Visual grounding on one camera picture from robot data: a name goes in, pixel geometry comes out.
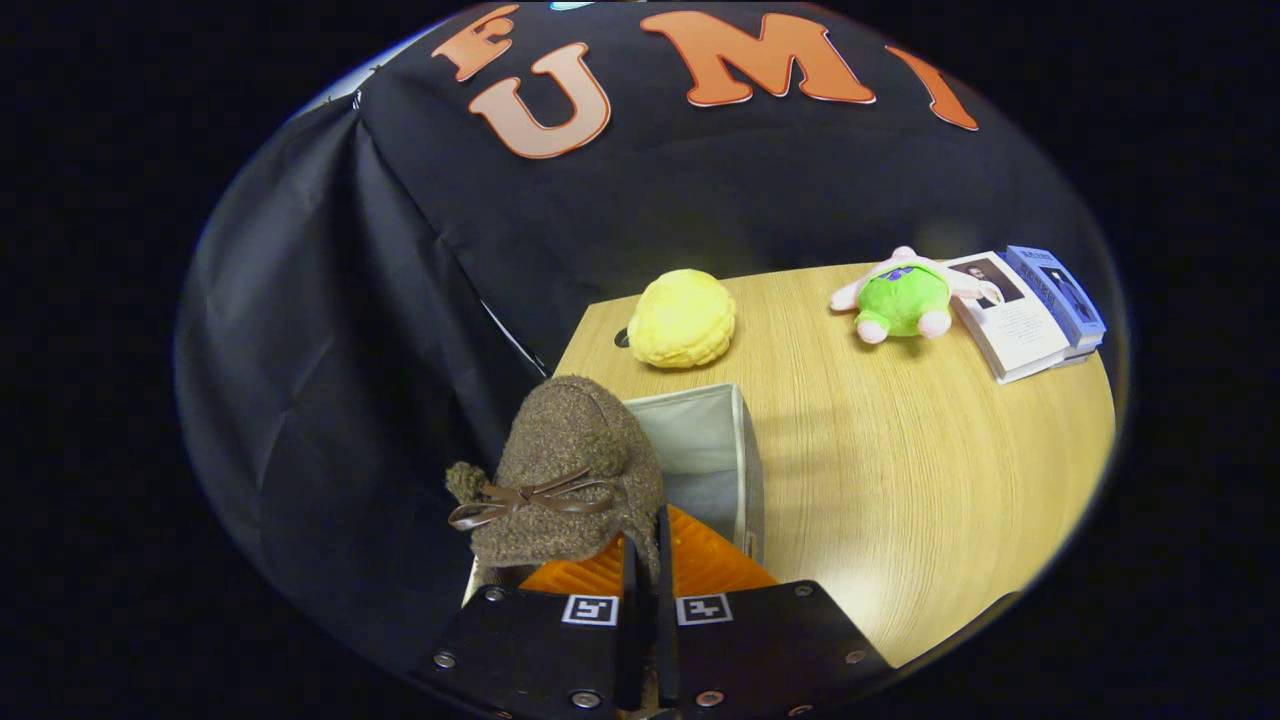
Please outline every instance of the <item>blue book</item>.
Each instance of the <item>blue book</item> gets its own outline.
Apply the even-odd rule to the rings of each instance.
[[[1010,245],[1004,258],[1053,314],[1073,348],[1082,351],[1102,342],[1107,332],[1102,315],[1052,252]]]

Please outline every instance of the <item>photo on book cover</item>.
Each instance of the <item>photo on book cover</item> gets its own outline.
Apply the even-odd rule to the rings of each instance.
[[[1014,282],[1010,281],[1009,277],[1006,277],[1005,273],[1001,272],[1001,269],[997,268],[991,260],[983,258],[966,260],[957,265],[951,265],[951,269],[995,284],[996,288],[1000,290],[1000,296],[1004,302],[1012,302],[1014,300],[1023,299],[1023,293],[1018,290],[1018,286],[1014,284]],[[987,299],[982,299],[978,300],[978,306],[983,310],[989,310],[996,305]]]
[[[1055,268],[1053,265],[1041,265],[1039,269],[1053,284],[1057,286],[1057,290],[1062,292],[1062,297],[1069,301],[1068,304],[1071,306],[1071,310],[1075,311],[1075,316],[1079,318],[1082,323],[1093,323],[1097,320],[1097,318],[1093,316],[1093,313],[1089,311],[1089,304],[1084,301],[1084,291],[1075,287],[1071,278],[1066,277],[1062,270]]]

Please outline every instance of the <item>brown ribbon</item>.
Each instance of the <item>brown ribbon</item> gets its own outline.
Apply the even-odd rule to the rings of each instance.
[[[609,483],[604,480],[585,479],[584,475],[586,475],[586,473],[588,469],[582,468],[581,470],[575,470],[573,473],[557,478],[549,483],[522,488],[503,488],[493,484],[485,484],[480,488],[480,492],[484,493],[486,498],[497,502],[467,502],[465,505],[460,505],[457,510],[449,514],[449,524],[458,530],[472,530],[480,525],[485,525],[498,518],[502,518],[521,505],[541,505],[549,510],[559,510],[562,512],[604,512],[605,510],[613,507],[612,492],[608,497],[594,502],[559,498],[561,495],[567,492],[593,486],[611,487]],[[475,510],[480,510],[480,512],[463,518],[463,515]]]

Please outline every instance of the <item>orange object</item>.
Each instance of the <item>orange object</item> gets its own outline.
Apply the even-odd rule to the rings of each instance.
[[[675,505],[671,518],[671,559],[676,597],[751,591],[778,584],[764,568],[733,543]]]
[[[671,519],[671,559],[675,596],[717,594],[778,584],[759,564],[733,543],[675,505]],[[553,560],[539,568],[520,588],[554,594],[622,596],[622,536],[603,552],[566,562]]]
[[[622,597],[622,533],[590,560],[552,560],[520,584],[522,591],[553,594],[599,594]]]

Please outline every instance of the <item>black cloth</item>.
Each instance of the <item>black cloth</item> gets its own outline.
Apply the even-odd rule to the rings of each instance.
[[[1088,210],[960,81],[946,78],[978,132],[934,117],[886,38],[818,8],[526,4],[509,17],[512,47],[457,82],[431,51],[497,6],[433,29],[358,101],[280,128],[210,219],[183,296],[178,402],[202,487],[271,583],[358,652],[394,670],[419,660],[471,560],[445,523],[444,469],[492,471],[586,306],[666,270],[1042,247],[1108,323],[1103,363],[1124,387],[1120,288]],[[755,87],[696,108],[680,54],[639,26],[675,9],[753,36],[768,12],[814,19],[877,100],[814,100],[794,73],[785,97]],[[530,65],[576,41],[612,106],[590,143],[529,160],[467,111],[518,77],[539,122],[564,122],[563,92]]]

